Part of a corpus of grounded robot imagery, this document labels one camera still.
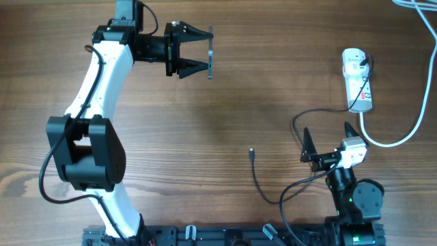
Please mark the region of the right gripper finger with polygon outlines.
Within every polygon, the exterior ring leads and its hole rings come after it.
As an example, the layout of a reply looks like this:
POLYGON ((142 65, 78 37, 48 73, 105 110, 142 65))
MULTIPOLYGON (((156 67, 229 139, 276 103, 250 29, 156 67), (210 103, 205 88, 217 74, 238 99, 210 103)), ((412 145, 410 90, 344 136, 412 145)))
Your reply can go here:
POLYGON ((307 127, 304 128, 303 132, 303 142, 302 142, 302 152, 300 161, 303 163, 308 163, 315 161, 318 157, 317 150, 315 149, 311 133, 307 127))
POLYGON ((352 125, 348 121, 344 122, 344 128, 345 128, 345 134, 346 134, 347 138, 360 137, 364 141, 366 147, 367 148, 369 147, 369 142, 366 141, 357 131, 355 131, 354 128, 352 127, 352 125))

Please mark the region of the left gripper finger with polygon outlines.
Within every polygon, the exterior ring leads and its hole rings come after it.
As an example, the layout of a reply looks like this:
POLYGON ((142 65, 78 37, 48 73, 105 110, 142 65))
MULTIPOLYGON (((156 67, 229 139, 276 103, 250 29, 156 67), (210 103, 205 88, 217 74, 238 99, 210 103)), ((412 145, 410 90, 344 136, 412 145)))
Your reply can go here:
POLYGON ((183 21, 180 21, 179 25, 180 25, 180 34, 179 34, 180 43, 212 40, 214 38, 214 35, 209 31, 202 31, 183 21))
POLYGON ((197 72, 207 70, 208 66, 209 64, 203 61, 180 58, 178 61, 177 74, 179 75, 180 79, 183 79, 197 72))

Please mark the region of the Galaxy smartphone teal screen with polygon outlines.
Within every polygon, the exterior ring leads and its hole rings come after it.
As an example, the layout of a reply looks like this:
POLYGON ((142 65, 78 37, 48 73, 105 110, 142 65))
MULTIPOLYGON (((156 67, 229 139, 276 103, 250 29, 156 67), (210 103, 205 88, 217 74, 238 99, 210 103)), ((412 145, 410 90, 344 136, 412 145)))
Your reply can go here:
POLYGON ((212 79, 212 65, 213 65, 213 26, 209 24, 209 32, 212 37, 208 40, 208 79, 212 79))

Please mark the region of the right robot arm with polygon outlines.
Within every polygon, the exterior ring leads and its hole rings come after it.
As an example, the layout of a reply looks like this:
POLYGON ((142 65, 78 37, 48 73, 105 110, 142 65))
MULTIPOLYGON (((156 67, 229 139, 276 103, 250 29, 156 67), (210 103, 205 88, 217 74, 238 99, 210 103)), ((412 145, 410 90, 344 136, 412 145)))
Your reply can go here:
POLYGON ((337 216, 325 218, 328 245, 386 245, 381 219, 384 188, 375 180, 357 180, 353 167, 365 160, 369 144, 352 128, 344 124, 346 137, 332 152, 319 154, 311 133, 304 129, 303 163, 312 163, 314 172, 326 172, 337 216))

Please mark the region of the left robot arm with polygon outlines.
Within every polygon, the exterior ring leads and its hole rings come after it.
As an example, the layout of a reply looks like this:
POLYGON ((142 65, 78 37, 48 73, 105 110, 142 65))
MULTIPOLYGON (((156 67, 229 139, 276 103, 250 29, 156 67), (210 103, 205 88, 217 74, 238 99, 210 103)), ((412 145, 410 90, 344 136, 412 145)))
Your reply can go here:
POLYGON ((91 63, 72 104, 46 125, 50 143, 47 161, 55 163, 59 178, 89 199, 104 221, 97 237, 86 245, 153 245, 142 215, 133 207, 123 183, 126 153, 112 121, 124 81, 136 62, 162 63, 167 76, 185 78, 211 71, 212 62, 184 59, 184 42, 212 41, 211 30, 202 31, 183 21, 167 23, 165 32, 143 32, 146 4, 118 1, 115 16, 99 26, 86 49, 91 63))

